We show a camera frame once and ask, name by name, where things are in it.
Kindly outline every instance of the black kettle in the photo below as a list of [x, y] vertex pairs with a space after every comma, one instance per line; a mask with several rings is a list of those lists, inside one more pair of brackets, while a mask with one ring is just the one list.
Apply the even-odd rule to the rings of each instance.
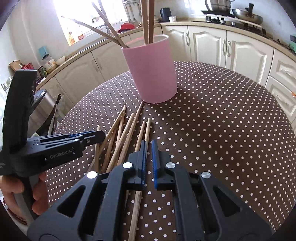
[[170, 12], [170, 8], [169, 7], [164, 7], [160, 10], [160, 15], [163, 19], [163, 22], [169, 22], [169, 18], [170, 16], [172, 16], [171, 12]]

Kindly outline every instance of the polka dot tablecloth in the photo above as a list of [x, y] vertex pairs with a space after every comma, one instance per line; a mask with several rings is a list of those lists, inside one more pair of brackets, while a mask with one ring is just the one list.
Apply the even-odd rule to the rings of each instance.
[[[295, 135], [276, 99], [261, 85], [231, 70], [204, 63], [176, 62], [178, 92], [161, 104], [144, 103], [133, 134], [133, 152], [143, 120], [152, 119], [150, 140], [193, 173], [209, 171], [258, 213], [273, 230], [295, 202]], [[57, 134], [96, 130], [108, 132], [123, 105], [126, 121], [141, 99], [130, 72], [87, 94], [58, 127]], [[48, 171], [52, 205], [80, 178], [94, 157], [84, 156]], [[176, 240], [171, 191], [153, 186], [151, 145], [147, 157], [136, 240]], [[128, 198], [121, 240], [128, 240], [134, 203]]]

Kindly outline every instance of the plastic jar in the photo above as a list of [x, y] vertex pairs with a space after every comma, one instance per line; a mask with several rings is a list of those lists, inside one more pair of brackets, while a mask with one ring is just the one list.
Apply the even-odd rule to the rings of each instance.
[[42, 58], [42, 60], [43, 60], [43, 67], [45, 68], [48, 74], [57, 67], [55, 60], [52, 57], [50, 57], [49, 54], [45, 55]]

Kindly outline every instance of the human hand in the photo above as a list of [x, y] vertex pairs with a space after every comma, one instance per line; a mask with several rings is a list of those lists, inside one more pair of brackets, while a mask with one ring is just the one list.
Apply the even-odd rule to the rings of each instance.
[[[32, 205], [32, 210], [38, 215], [41, 215], [48, 209], [47, 188], [45, 184], [46, 173], [39, 174], [39, 181], [33, 187], [33, 198], [36, 200]], [[19, 206], [17, 205], [14, 193], [22, 193], [24, 191], [23, 183], [11, 176], [0, 176], [0, 189], [5, 199], [8, 208], [17, 216], [24, 218]]]

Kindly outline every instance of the wooden countertop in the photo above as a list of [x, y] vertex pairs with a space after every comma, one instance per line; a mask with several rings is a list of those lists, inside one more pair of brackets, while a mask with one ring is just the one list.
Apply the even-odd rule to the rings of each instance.
[[[263, 43], [266, 43], [272, 47], [274, 47], [275, 49], [277, 49], [278, 51], [284, 53], [285, 55], [287, 55], [289, 58], [291, 58], [293, 61], [296, 62], [296, 55], [294, 55], [292, 52], [290, 52], [288, 49], [286, 49], [285, 47], [281, 46], [280, 44], [278, 44], [277, 42], [275, 42], [274, 40], [270, 40], [267, 39], [265, 37], [262, 37], [258, 34], [240, 29], [240, 28], [236, 28], [236, 27], [232, 27], [229, 25], [223, 25], [223, 24], [215, 24], [215, 23], [208, 23], [208, 22], [191, 22], [191, 21], [178, 21], [175, 23], [157, 23], [154, 25], [154, 27], [160, 27], [160, 26], [200, 26], [200, 27], [208, 27], [208, 28], [216, 28], [216, 29], [222, 29], [222, 30], [227, 30], [227, 31], [231, 31], [234, 33], [238, 33], [238, 34], [242, 34], [254, 39], [257, 39]], [[124, 37], [139, 31], [142, 31], [143, 28], [136, 28], [130, 31], [126, 31], [122, 34], [120, 34], [120, 37]], [[99, 41], [98, 43], [95, 43], [93, 45], [91, 45], [91, 47], [85, 47], [85, 50], [74, 54], [72, 57], [68, 58], [62, 65], [60, 65], [59, 67], [57, 67], [53, 72], [51, 72], [42, 82], [40, 82], [37, 86], [37, 90], [40, 89], [45, 83], [47, 83], [47, 81], [49, 81], [53, 76], [55, 76], [58, 72], [60, 72], [62, 69], [64, 69], [65, 67], [67, 67], [69, 64], [71, 64], [72, 62], [74, 62], [75, 60], [79, 59], [80, 57], [82, 57], [83, 55], [93, 51], [94, 49], [111, 42], [108, 39], [103, 39], [101, 41]]]

